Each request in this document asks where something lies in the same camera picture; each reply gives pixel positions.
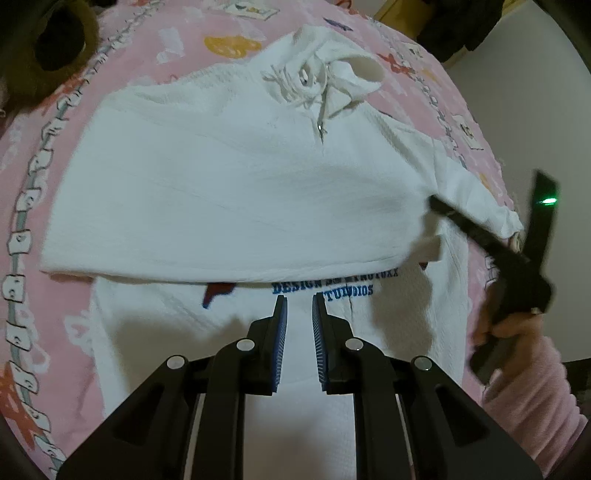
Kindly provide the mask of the person right hand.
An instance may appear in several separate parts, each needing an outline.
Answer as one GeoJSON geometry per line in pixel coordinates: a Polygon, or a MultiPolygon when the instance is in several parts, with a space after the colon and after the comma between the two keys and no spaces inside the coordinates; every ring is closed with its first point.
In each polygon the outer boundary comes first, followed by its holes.
{"type": "Polygon", "coordinates": [[[533,312],[517,312],[493,324],[493,315],[498,310],[504,290],[505,282],[502,279],[487,288],[486,299],[472,333],[472,343],[474,347],[481,347],[490,336],[513,339],[514,347],[502,363],[501,370],[508,376],[515,376],[533,363],[543,346],[543,316],[533,312]]]}

